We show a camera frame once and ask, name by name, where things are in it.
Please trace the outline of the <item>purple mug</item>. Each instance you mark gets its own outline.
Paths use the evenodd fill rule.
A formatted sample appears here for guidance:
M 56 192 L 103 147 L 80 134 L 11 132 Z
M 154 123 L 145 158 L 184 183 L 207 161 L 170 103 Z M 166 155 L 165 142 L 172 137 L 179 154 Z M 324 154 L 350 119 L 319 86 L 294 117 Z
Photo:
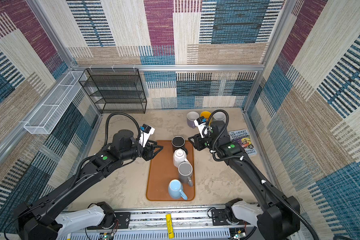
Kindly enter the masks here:
M 199 113 L 194 112 L 194 111 L 189 112 L 187 114 L 187 124 L 188 124 L 188 126 L 194 129 L 196 127 L 194 121 L 196 119 L 198 119 L 199 117 L 200 117 Z

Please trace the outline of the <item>grey mug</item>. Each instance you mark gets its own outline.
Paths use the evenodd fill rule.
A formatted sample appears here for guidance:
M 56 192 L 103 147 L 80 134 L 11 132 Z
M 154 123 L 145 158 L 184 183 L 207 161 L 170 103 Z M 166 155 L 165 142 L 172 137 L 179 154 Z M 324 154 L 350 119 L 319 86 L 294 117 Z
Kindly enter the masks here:
M 184 184 L 188 184 L 190 187 L 194 186 L 192 176 L 193 176 L 193 167 L 188 162 L 183 162 L 178 167 L 179 172 L 179 181 Z

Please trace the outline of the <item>yellow mug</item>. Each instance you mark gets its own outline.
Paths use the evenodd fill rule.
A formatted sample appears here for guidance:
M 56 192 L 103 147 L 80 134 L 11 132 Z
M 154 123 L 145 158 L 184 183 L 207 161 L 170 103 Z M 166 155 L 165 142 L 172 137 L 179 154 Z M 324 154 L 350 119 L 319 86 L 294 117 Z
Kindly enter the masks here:
M 211 121 L 211 113 L 208 111 L 204 111 L 202 113 L 200 113 L 200 117 L 203 117 L 205 119 L 205 122 L 207 123 L 208 121 Z

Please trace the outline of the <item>light blue mug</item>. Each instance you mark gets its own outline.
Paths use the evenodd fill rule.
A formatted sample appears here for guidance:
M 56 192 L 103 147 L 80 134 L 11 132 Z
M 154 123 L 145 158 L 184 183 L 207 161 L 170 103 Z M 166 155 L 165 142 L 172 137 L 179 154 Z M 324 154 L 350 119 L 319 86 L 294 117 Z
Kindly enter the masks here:
M 182 183 L 179 180 L 171 180 L 168 186 L 168 192 L 172 199 L 188 200 L 188 196 L 184 192 Z

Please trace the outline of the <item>blue speckled mug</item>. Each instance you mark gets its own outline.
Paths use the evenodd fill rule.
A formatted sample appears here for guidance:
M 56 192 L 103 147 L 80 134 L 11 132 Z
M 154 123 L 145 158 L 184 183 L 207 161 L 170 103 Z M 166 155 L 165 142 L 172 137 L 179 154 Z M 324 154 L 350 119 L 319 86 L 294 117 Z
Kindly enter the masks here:
M 223 112 L 216 112 L 213 115 L 213 121 L 223 121 L 224 123 L 226 122 L 226 115 Z

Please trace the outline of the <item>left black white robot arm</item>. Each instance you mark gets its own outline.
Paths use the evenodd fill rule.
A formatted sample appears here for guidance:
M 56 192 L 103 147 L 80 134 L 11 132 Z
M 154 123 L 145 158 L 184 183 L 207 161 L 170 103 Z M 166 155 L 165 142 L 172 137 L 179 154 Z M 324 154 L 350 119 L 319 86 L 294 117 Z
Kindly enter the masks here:
M 138 135 L 130 130 L 114 134 L 111 143 L 93 156 L 79 163 L 76 173 L 39 200 L 28 205 L 22 203 L 14 210 L 12 224 L 22 240 L 57 240 L 87 227 L 112 228 L 115 212 L 105 202 L 91 208 L 63 214 L 63 210 L 87 189 L 107 178 L 112 172 L 133 163 L 137 158 L 152 160 L 162 149 L 157 142 L 149 139 L 155 129 L 149 125 L 139 126 L 130 115 Z

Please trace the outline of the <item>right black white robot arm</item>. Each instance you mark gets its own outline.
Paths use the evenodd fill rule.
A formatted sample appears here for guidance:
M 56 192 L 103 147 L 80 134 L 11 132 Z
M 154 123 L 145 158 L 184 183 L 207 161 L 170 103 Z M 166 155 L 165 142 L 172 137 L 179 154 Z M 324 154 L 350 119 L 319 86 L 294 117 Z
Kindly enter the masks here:
M 231 202 L 226 207 L 228 221 L 243 220 L 256 227 L 265 240 L 283 240 L 300 230 L 304 225 L 313 239 L 319 239 L 314 228 L 300 214 L 300 204 L 295 197 L 286 197 L 261 173 L 251 161 L 245 149 L 231 140 L 227 131 L 229 115 L 224 110 L 212 112 L 212 116 L 223 113 L 224 121 L 199 117 L 194 121 L 199 133 L 190 137 L 193 147 L 201 151 L 209 149 L 216 162 L 224 162 L 234 170 L 251 190 L 258 207 L 251 207 L 243 200 Z

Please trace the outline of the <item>black mug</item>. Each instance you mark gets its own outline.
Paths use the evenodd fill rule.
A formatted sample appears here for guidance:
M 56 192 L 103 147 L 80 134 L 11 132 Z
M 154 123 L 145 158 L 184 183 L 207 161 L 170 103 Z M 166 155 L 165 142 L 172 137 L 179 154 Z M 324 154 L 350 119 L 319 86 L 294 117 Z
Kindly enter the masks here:
M 188 155 L 188 150 L 185 147 L 186 140 L 182 136 L 175 136 L 172 139 L 172 149 L 175 152 L 178 149 L 183 150 Z

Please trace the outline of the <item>white mug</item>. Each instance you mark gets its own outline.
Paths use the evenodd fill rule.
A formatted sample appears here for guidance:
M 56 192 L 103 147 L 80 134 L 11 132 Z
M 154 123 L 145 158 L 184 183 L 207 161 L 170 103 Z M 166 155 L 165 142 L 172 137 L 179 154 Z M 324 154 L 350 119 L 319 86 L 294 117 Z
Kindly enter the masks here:
M 173 155 L 173 164 L 176 168 L 180 166 L 181 163 L 189 162 L 187 159 L 187 154 L 183 149 L 177 149 Z

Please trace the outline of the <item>brown plastic tray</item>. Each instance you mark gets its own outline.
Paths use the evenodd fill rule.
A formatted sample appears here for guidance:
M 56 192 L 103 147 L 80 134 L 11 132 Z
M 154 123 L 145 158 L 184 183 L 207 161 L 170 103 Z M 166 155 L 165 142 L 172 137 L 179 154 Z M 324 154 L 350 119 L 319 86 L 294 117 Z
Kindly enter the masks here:
M 168 186 L 170 181 L 178 179 L 179 172 L 173 164 L 173 148 L 171 140 L 158 140 L 158 145 L 163 146 L 164 148 L 151 160 L 149 178 L 147 184 L 146 197 L 149 201 L 180 201 L 180 202 L 190 202 L 194 199 L 195 193 L 195 174 L 191 177 L 194 186 L 190 187 L 187 183 L 183 184 L 185 194 L 188 199 L 175 200 L 170 197 Z M 194 167 L 194 148 L 189 141 L 186 141 L 185 147 L 188 151 L 187 159 Z

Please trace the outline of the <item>colourful magazine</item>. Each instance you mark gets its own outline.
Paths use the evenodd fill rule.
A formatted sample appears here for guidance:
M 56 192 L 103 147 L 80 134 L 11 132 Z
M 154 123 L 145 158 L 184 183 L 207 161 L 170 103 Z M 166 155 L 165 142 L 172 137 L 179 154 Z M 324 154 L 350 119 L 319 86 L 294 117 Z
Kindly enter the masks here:
M 244 148 L 249 156 L 254 156 L 257 154 L 248 130 L 242 129 L 237 131 L 230 131 L 229 135 L 230 139 L 234 142 L 237 142 L 242 148 Z

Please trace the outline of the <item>yellow marker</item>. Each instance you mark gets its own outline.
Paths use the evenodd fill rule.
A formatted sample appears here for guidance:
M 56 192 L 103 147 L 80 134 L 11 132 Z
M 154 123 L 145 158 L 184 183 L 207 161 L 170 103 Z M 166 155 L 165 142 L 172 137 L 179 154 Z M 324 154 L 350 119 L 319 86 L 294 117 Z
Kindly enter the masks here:
M 174 229 L 173 229 L 173 222 L 172 222 L 172 216 L 171 214 L 166 214 L 166 224 L 167 224 L 167 230 L 168 230 L 168 238 L 174 239 Z

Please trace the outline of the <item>white mesh basket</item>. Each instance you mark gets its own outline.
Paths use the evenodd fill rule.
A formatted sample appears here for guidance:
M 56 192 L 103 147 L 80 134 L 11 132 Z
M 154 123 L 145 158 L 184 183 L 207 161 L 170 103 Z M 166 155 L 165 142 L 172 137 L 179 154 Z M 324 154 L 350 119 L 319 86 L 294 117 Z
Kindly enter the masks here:
M 68 73 L 41 104 L 24 129 L 32 135 L 49 135 L 79 92 L 82 72 Z

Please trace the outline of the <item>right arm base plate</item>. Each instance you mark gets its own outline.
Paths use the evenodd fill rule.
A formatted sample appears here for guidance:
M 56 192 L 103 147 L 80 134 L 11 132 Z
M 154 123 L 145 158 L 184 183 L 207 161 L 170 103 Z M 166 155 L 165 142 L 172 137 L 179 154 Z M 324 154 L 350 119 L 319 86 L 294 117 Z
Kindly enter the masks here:
M 225 209 L 211 208 L 208 215 L 212 218 L 213 226 L 228 226 L 227 214 Z

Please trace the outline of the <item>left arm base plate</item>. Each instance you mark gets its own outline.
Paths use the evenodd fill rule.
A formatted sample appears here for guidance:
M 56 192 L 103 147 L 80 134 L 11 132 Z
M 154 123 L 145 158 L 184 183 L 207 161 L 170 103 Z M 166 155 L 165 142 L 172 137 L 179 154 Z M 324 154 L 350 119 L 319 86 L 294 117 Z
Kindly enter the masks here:
M 116 229 L 124 230 L 129 228 L 131 220 L 131 212 L 115 212 L 114 220 L 112 221 L 111 230 L 115 231 Z

